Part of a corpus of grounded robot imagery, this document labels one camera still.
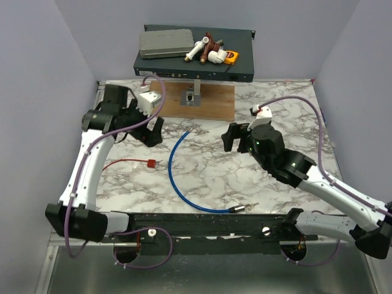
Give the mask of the red cable lock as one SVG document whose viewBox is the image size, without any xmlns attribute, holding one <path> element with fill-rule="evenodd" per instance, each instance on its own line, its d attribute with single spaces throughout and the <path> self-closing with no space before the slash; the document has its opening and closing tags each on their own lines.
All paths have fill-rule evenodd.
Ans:
<svg viewBox="0 0 392 294">
<path fill-rule="evenodd" d="M 113 162 L 110 162 L 109 164 L 107 164 L 106 166 L 104 166 L 104 168 L 102 169 L 102 171 L 105 171 L 107 168 L 111 167 L 114 164 L 117 163 L 121 163 L 121 162 L 139 162 L 139 163 L 144 163 L 146 164 L 146 166 L 148 168 L 155 168 L 157 165 L 157 161 L 155 159 L 119 159 L 119 160 L 115 160 Z"/>
</svg>

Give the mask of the silver key bunch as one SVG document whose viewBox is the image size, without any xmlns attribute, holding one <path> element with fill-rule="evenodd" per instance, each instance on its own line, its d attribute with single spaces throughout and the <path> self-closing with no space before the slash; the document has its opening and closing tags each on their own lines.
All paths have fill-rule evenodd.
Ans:
<svg viewBox="0 0 392 294">
<path fill-rule="evenodd" d="M 257 203 L 249 203 L 249 204 L 246 204 L 246 205 L 245 205 L 245 208 L 246 208 L 247 210 L 252 210 L 252 209 L 254 209 L 257 205 L 259 205 L 259 202 L 257 202 Z"/>
</svg>

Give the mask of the white elbow pipe fitting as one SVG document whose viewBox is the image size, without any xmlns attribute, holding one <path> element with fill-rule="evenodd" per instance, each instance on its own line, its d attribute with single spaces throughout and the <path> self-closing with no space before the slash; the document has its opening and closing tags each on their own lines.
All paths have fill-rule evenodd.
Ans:
<svg viewBox="0 0 392 294">
<path fill-rule="evenodd" d="M 227 57 L 227 52 L 225 50 L 219 50 L 219 51 L 211 50 L 208 53 L 208 61 L 214 64 L 224 63 L 226 57 Z"/>
</svg>

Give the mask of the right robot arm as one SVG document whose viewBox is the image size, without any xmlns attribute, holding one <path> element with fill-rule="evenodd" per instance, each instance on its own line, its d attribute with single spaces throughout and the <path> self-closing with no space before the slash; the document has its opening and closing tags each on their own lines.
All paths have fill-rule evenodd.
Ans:
<svg viewBox="0 0 392 294">
<path fill-rule="evenodd" d="M 301 235 L 322 235 L 354 243 L 362 253 L 385 259 L 391 247 L 391 204 L 367 196 L 337 178 L 323 173 L 313 159 L 284 145 L 282 134 L 270 124 L 249 128 L 233 122 L 221 139 L 224 151 L 249 153 L 277 181 L 301 189 L 338 209 L 340 215 L 318 216 L 292 209 L 292 219 L 282 224 L 290 240 Z"/>
</svg>

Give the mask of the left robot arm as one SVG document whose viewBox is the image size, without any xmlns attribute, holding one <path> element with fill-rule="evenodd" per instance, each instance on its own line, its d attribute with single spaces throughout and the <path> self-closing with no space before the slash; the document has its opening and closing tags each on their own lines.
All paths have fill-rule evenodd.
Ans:
<svg viewBox="0 0 392 294">
<path fill-rule="evenodd" d="M 130 99 L 131 92 L 126 86 L 106 85 L 103 99 L 83 115 L 81 146 L 69 182 L 58 203 L 45 209 L 59 236 L 92 242 L 112 233 L 123 242 L 135 237 L 135 225 L 126 213 L 96 210 L 97 187 L 117 134 L 130 134 L 149 148 L 162 143 L 163 118 L 157 118 L 153 129 L 147 127 L 161 94 L 143 91 Z"/>
</svg>

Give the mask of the wooden board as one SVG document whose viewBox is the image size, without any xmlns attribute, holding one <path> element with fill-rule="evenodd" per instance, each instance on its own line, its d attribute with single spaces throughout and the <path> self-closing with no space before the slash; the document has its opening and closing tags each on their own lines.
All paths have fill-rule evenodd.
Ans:
<svg viewBox="0 0 392 294">
<path fill-rule="evenodd" d="M 206 119 L 232 122 L 235 118 L 235 87 L 201 83 L 200 107 L 181 106 L 181 91 L 194 83 L 166 81 L 166 100 L 160 115 L 170 118 Z"/>
</svg>

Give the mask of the dark teal rack device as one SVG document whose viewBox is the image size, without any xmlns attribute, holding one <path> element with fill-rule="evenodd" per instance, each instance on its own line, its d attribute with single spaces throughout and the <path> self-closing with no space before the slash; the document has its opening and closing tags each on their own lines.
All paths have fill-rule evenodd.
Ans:
<svg viewBox="0 0 392 294">
<path fill-rule="evenodd" d="M 197 26 L 169 26 L 163 24 L 147 24 L 145 31 L 162 31 L 172 29 L 189 29 L 195 41 L 199 41 L 208 32 L 213 40 L 222 40 L 225 51 L 238 53 L 234 64 L 202 64 L 200 58 L 186 62 L 183 56 L 170 58 L 143 59 L 137 55 L 134 62 L 136 76 L 151 73 L 163 78 L 180 78 L 190 80 L 252 82 L 254 78 L 254 55 L 252 41 L 254 31 L 250 29 L 207 28 Z"/>
</svg>

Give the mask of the yellow tape measure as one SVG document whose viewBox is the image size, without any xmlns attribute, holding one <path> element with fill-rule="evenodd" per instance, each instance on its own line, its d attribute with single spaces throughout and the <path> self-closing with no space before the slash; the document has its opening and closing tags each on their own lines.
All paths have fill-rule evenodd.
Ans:
<svg viewBox="0 0 392 294">
<path fill-rule="evenodd" d="M 224 59 L 224 64 L 234 65 L 238 57 L 239 57 L 238 52 L 227 50 L 227 55 Z"/>
</svg>

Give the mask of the brown pipe fitting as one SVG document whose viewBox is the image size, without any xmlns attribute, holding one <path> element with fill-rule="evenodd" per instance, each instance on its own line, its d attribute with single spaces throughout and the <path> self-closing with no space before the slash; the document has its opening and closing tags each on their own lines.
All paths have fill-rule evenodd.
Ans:
<svg viewBox="0 0 392 294">
<path fill-rule="evenodd" d="M 215 41 L 213 40 L 213 37 L 212 37 L 212 35 L 211 35 L 209 32 L 207 32 L 207 33 L 205 34 L 205 37 L 208 38 L 208 42 L 207 42 L 206 45 L 204 46 L 203 52 L 202 52 L 202 54 L 200 55 L 200 62 L 201 62 L 202 64 L 205 64 L 205 63 L 207 62 L 207 60 L 208 60 L 208 54 L 209 54 L 211 51 L 218 52 L 219 49 L 220 49 L 220 47 L 221 47 L 217 42 L 215 42 Z"/>
</svg>

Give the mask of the white straight pipe fitting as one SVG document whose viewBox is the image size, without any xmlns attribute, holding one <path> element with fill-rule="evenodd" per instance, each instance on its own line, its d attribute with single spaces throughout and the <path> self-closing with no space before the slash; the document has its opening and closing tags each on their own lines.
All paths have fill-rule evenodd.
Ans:
<svg viewBox="0 0 392 294">
<path fill-rule="evenodd" d="M 202 38 L 202 40 L 195 42 L 195 45 L 193 47 L 193 49 L 191 49 L 190 52 L 186 53 L 186 57 L 184 58 L 184 60 L 186 62 L 191 61 L 194 56 L 201 51 L 202 49 L 204 49 L 205 45 L 209 42 L 209 38 L 208 37 L 204 37 Z"/>
</svg>

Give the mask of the grey plastic case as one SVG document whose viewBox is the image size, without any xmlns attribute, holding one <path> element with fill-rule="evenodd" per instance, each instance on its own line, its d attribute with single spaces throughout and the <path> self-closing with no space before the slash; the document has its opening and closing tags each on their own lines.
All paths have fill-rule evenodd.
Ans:
<svg viewBox="0 0 392 294">
<path fill-rule="evenodd" d="M 185 56 L 194 43 L 189 29 L 146 31 L 140 34 L 139 53 L 143 59 Z"/>
</svg>

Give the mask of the metal stand post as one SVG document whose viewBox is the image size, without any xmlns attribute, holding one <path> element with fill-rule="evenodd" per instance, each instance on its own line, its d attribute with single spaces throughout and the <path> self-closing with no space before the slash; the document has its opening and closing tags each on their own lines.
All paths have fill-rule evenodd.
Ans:
<svg viewBox="0 0 392 294">
<path fill-rule="evenodd" d="M 185 90 L 181 91 L 180 105 L 200 107 L 201 104 L 201 81 L 194 80 L 193 85 L 188 86 Z"/>
</svg>

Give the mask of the black mounting rail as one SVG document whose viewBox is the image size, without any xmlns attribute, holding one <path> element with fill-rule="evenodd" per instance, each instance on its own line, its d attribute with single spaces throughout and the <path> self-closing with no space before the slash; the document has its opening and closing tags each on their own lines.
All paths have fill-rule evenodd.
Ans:
<svg viewBox="0 0 392 294">
<path fill-rule="evenodd" d="M 109 235 L 117 248 L 139 243 L 143 255 L 280 254 L 302 234 L 286 214 L 132 213 L 131 235 Z"/>
</svg>

